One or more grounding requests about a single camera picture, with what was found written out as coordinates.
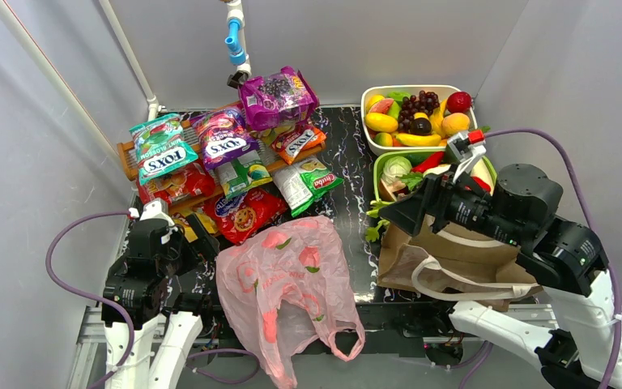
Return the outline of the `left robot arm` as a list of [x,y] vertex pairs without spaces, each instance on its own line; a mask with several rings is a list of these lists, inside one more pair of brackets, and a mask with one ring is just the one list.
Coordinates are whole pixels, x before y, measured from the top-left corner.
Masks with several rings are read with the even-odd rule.
[[127,247],[108,271],[101,319],[106,340],[107,388],[174,388],[187,357],[211,312],[204,295],[180,294],[162,309],[168,281],[174,276],[213,267],[219,243],[196,216],[187,224],[195,233],[189,242],[184,227],[168,215],[162,199],[152,200],[137,217]]

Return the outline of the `pink plastic grocery bag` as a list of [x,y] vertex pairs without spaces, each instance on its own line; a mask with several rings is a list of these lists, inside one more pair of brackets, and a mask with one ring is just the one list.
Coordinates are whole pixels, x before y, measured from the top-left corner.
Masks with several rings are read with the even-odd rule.
[[245,350],[278,388],[295,388],[292,357],[320,340],[340,360],[356,358],[365,329],[343,243],[326,216],[290,220],[219,253],[219,302]]

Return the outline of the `purple grape candy bag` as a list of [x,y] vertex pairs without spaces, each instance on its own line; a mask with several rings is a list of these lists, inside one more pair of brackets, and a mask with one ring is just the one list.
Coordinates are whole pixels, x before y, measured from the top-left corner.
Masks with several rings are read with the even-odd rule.
[[299,70],[290,66],[244,82],[239,97],[247,125],[255,131],[303,122],[319,106],[315,91]]

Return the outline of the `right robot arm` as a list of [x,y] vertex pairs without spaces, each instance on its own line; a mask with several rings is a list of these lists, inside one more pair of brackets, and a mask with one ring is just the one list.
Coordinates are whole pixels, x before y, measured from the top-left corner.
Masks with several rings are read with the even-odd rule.
[[456,224],[518,248],[516,261],[551,298],[557,328],[536,327],[484,306],[454,303],[453,327],[521,357],[554,388],[622,388],[622,315],[598,235],[556,214],[560,184],[533,165],[501,169],[492,193],[454,171],[429,174],[378,215],[409,236]]

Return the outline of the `brown burlap tote bag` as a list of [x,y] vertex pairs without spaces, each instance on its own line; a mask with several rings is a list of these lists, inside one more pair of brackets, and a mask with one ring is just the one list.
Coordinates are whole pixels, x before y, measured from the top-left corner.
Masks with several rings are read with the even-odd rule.
[[381,238],[377,284],[441,301],[475,301],[505,312],[543,291],[516,264],[519,249],[453,223],[439,233],[425,224],[411,237],[390,224]]

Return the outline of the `purple Fox's berries candy bag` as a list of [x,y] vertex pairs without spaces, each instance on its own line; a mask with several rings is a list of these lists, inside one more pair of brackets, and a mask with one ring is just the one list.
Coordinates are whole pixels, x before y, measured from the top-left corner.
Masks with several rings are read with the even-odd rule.
[[247,130],[245,113],[239,105],[229,105],[190,120],[198,138],[200,158],[208,170],[259,149]]

